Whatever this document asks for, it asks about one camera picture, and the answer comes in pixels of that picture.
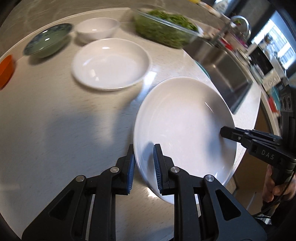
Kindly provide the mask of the person's right hand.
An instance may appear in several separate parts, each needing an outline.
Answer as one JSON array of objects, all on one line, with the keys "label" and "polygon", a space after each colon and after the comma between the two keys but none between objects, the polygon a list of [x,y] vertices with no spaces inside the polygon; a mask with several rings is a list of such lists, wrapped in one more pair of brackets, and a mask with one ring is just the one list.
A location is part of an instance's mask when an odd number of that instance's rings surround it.
[{"label": "person's right hand", "polygon": [[[280,196],[283,190],[285,190],[287,183],[276,186],[274,181],[271,178],[273,173],[273,167],[271,165],[267,165],[263,191],[262,191],[262,199],[265,202],[271,202],[275,196]],[[293,177],[291,183],[283,194],[284,200],[291,200],[295,196],[295,176]]]}]

